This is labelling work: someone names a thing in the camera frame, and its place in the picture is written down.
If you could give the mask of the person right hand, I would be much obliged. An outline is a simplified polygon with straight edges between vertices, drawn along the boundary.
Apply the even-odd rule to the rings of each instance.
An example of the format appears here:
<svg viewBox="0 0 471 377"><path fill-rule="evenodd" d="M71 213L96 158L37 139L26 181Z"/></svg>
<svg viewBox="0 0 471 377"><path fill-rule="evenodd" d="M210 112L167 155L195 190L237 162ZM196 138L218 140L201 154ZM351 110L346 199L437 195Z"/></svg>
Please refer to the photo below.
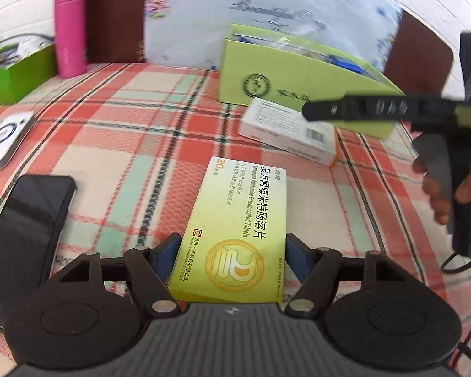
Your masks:
<svg viewBox="0 0 471 377"><path fill-rule="evenodd" d="M421 157L417 157L414 160L412 167L415 173L423 174L424 176L422 189L429 197L435 221L440 225L447 225L452 211L452 203L441 194L440 184L430 177L428 168ZM471 173L455 192L455 200L461 204L471 203Z"/></svg>

